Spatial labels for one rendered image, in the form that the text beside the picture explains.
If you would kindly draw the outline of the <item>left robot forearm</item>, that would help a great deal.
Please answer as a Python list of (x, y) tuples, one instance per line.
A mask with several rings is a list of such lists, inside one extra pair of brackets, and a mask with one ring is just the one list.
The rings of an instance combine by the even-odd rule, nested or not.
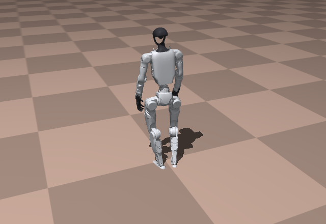
[(142, 92), (143, 92), (144, 83), (143, 82), (139, 82), (139, 76), (138, 76), (138, 79), (137, 79), (137, 88), (136, 88), (135, 97), (136, 97), (136, 95), (138, 95), (141, 98)]

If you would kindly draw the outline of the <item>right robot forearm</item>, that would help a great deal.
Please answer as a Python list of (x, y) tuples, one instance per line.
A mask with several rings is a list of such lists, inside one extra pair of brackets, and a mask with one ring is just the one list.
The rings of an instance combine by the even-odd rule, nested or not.
[(181, 81), (183, 80), (183, 75), (180, 77), (175, 77), (175, 83), (174, 83), (174, 88), (173, 90), (175, 92), (178, 91), (178, 89), (181, 87)]

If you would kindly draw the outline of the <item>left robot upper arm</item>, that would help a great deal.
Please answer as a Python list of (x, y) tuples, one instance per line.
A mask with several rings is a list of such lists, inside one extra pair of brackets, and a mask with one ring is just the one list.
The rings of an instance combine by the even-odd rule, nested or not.
[(146, 82), (147, 76), (147, 68), (148, 64), (152, 60), (152, 53), (145, 53), (141, 56), (141, 63), (140, 63), (140, 76), (139, 76), (139, 82)]

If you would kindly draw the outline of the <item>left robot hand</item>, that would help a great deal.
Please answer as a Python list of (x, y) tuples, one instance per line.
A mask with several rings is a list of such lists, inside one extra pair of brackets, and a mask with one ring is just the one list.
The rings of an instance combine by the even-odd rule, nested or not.
[[(142, 98), (142, 97), (141, 97)], [(138, 96), (138, 95), (136, 95), (136, 103), (137, 103), (137, 109), (139, 110), (139, 111), (143, 111), (142, 109), (144, 109), (144, 108), (142, 108), (142, 107), (144, 107), (143, 105), (141, 105), (141, 101), (143, 102), (143, 100), (141, 100), (141, 98)], [(142, 106), (142, 107), (141, 107)]]

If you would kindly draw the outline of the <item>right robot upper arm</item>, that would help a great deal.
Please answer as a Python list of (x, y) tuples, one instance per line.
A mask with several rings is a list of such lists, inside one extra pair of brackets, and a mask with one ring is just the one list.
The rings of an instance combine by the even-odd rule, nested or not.
[(177, 70), (175, 70), (175, 77), (180, 77), (183, 75), (183, 53), (178, 49), (173, 49), (175, 53), (175, 65)]

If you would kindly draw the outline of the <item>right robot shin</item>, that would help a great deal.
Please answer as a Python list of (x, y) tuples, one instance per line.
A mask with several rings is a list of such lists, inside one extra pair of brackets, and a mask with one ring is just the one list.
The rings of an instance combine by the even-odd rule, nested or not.
[(178, 150), (178, 127), (176, 127), (176, 136), (170, 136), (170, 145), (172, 151), (172, 165), (176, 165), (176, 157), (177, 157), (177, 150)]

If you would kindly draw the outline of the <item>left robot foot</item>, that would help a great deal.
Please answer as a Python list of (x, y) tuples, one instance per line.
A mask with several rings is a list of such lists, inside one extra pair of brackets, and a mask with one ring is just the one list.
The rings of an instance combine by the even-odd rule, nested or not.
[[(154, 160), (154, 161), (153, 161), (153, 163), (154, 163), (155, 165), (157, 165), (157, 166), (158, 166), (158, 164), (157, 164), (157, 161), (156, 161), (156, 160)], [(159, 168), (161, 168), (161, 169), (165, 169), (165, 168), (166, 168), (166, 167), (165, 167), (164, 165), (162, 165), (162, 164), (161, 164), (161, 167), (160, 167), (160, 166), (158, 166), (158, 167), (159, 167)]]

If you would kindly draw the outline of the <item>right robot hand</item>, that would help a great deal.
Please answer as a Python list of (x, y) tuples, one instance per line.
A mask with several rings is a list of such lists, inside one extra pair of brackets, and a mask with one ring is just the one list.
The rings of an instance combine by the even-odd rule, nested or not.
[(175, 91), (173, 90), (173, 91), (172, 91), (172, 95), (178, 96), (179, 90), (180, 90), (180, 88), (178, 89), (177, 92), (175, 92)]

